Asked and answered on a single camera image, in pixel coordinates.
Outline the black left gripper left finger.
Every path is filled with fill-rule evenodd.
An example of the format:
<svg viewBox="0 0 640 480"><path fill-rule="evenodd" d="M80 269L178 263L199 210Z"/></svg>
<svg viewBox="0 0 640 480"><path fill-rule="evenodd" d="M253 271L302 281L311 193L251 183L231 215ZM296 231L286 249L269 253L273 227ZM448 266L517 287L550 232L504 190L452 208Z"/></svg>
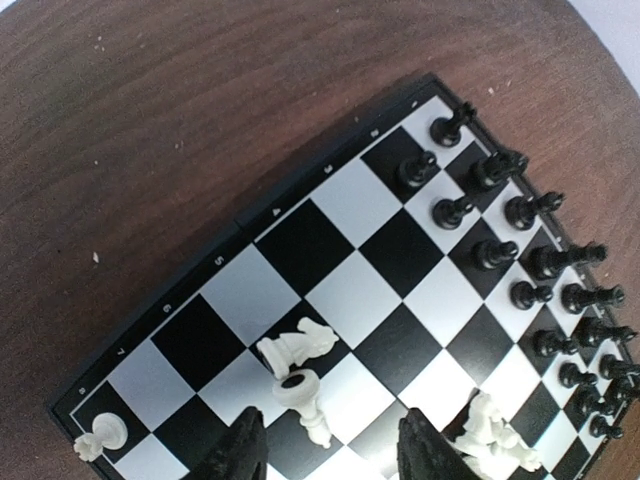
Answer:
<svg viewBox="0 0 640 480"><path fill-rule="evenodd" d="M189 472L190 479L265 480L268 445L263 414L246 407L228 431Z"/></svg>

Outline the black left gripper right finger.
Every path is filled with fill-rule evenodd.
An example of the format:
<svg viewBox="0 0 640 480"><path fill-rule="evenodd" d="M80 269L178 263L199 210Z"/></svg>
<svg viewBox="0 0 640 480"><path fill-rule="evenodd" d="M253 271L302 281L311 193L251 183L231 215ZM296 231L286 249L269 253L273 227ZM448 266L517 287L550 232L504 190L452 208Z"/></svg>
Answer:
<svg viewBox="0 0 640 480"><path fill-rule="evenodd" d="M418 408L410 408L398 428L400 480L480 479Z"/></svg>

